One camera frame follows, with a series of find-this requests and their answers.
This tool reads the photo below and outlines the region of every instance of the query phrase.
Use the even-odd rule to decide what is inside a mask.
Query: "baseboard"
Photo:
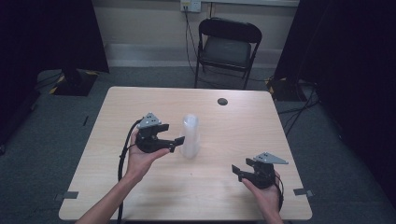
[[[105,44],[110,67],[195,66],[193,48],[143,46],[131,44]],[[253,67],[276,68],[282,49],[259,49]]]

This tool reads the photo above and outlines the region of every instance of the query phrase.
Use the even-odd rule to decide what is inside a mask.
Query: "white wall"
[[[179,0],[92,2],[110,66],[187,64],[186,17],[179,10]],[[254,66],[275,67],[296,9],[203,2],[202,12],[189,13],[188,18],[195,47],[199,39],[198,25],[210,17],[210,11],[212,17],[255,24],[261,29],[263,39]],[[190,34],[188,39],[190,60],[194,61]]]
[[[179,46],[185,43],[186,18],[179,1],[93,0],[96,17],[106,43]],[[283,49],[296,7],[214,4],[214,15],[258,26],[262,49]],[[209,16],[209,3],[201,13],[189,13],[194,39],[198,24]]]

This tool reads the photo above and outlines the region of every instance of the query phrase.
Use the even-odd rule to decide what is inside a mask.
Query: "black stand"
[[[306,97],[298,84],[290,84],[287,80],[269,80],[266,86],[274,101],[306,101]]]
[[[78,71],[77,69],[62,69],[63,75],[50,91],[54,95],[87,96],[98,74]]]

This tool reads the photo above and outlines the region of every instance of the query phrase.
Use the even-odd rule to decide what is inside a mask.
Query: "gray carpet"
[[[214,72],[207,71],[202,78],[226,87],[207,82],[199,82],[198,87],[242,87],[240,77]],[[43,72],[38,80],[58,73]],[[253,69],[254,80],[249,81],[247,89],[266,91],[263,81],[273,73],[274,69]],[[62,203],[54,198],[68,189],[108,88],[193,87],[189,67],[112,67],[110,74],[100,74],[87,97],[50,95],[52,84],[45,85],[54,79],[38,84],[44,87],[40,88],[35,110],[9,139],[7,152],[0,157],[0,223],[66,223],[58,218]],[[308,96],[310,87],[304,87],[304,92]],[[278,111],[303,105],[276,102]],[[292,115],[281,115],[282,123]],[[340,141],[321,105],[302,113],[288,141],[305,188],[315,193],[309,198],[313,217],[293,223],[396,223],[394,208],[365,164]]]

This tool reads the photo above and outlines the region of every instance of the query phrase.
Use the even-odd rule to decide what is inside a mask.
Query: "black round object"
[[[228,104],[228,101],[227,101],[227,99],[219,98],[219,99],[218,99],[218,104],[219,104],[219,105],[227,105],[227,104]]]

